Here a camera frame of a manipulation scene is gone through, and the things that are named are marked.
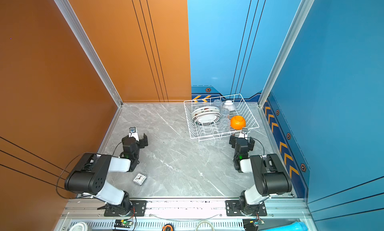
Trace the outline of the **white wire dish rack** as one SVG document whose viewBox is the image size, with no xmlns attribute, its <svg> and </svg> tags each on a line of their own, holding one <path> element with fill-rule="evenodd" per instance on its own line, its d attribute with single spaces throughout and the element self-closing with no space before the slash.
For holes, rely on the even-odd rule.
<svg viewBox="0 0 384 231">
<path fill-rule="evenodd" d="M 236 110 L 230 112 L 230 120 L 234 116 L 242 116 L 246 120 L 246 128 L 249 131 L 256 130 L 260 127 L 259 122 L 255 118 L 249 105 L 241 94 L 207 97 L 202 99 L 194 98 L 192 100 L 183 102 L 187 119 L 187 126 L 191 139 L 198 140 L 200 142 L 205 140 L 221 139 L 232 134 L 240 133 L 241 130 L 234 130 L 233 128 L 231 128 L 230 132 L 228 133 L 219 133 L 218 124 L 221 119 L 221 110 L 219 113 L 206 112 L 192 118 L 193 111 L 201 107 L 213 106 L 212 102 L 214 99 L 220 99 L 222 102 L 225 102 L 226 100 L 231 100 L 234 102 Z"/>
</svg>

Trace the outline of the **watermelon pattern plate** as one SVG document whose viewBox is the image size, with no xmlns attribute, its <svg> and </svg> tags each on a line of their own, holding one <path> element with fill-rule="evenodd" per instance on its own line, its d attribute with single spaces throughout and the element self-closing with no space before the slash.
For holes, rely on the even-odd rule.
<svg viewBox="0 0 384 231">
<path fill-rule="evenodd" d="M 219 113 L 220 109 L 218 107 L 213 107 L 213 106 L 201 107 L 201 108 L 198 108 L 192 112 L 192 118 L 194 118 L 200 114 L 206 113 L 206 112 L 218 112 Z"/>
</svg>

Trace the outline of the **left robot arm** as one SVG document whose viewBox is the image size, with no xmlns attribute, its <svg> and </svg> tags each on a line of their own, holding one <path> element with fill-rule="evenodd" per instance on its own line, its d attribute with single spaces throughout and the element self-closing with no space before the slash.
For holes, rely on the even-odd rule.
<svg viewBox="0 0 384 231">
<path fill-rule="evenodd" d="M 86 152 L 65 180 L 65 190 L 86 194 L 105 203 L 100 210 L 118 216 L 131 215 L 134 205 L 129 193 L 107 181 L 108 173 L 131 173 L 140 163 L 140 149 L 148 146 L 148 136 L 137 132 L 122 138 L 123 151 L 118 157 Z"/>
</svg>

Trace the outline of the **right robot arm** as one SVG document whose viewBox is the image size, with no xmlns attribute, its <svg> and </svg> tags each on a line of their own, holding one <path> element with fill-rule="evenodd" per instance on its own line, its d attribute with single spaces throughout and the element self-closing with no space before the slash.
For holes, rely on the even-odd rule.
<svg viewBox="0 0 384 231">
<path fill-rule="evenodd" d="M 239 197 L 238 209 L 245 216 L 256 214 L 264 201 L 278 195 L 290 193 L 292 180 L 277 154 L 253 155 L 256 139 L 231 135 L 229 144 L 235 150 L 234 168 L 239 173 L 251 173 L 254 184 Z"/>
</svg>

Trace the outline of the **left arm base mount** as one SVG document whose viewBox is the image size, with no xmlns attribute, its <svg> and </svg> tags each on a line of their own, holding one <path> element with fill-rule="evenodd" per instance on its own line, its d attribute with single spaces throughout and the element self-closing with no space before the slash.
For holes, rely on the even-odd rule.
<svg viewBox="0 0 384 231">
<path fill-rule="evenodd" d="M 123 202 L 121 205 L 112 206 L 105 205 L 104 207 L 98 208 L 98 210 L 104 209 L 105 217 L 143 217 L 147 208 L 147 201 L 133 200 Z"/>
</svg>

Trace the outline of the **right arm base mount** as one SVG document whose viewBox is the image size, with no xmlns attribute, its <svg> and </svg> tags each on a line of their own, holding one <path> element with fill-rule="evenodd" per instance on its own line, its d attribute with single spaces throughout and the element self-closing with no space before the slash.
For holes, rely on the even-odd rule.
<svg viewBox="0 0 384 231">
<path fill-rule="evenodd" d="M 228 217 L 236 216 L 259 216 L 266 217 L 267 209 L 264 203 L 258 205 L 243 204 L 239 200 L 226 200 L 226 214 Z"/>
</svg>

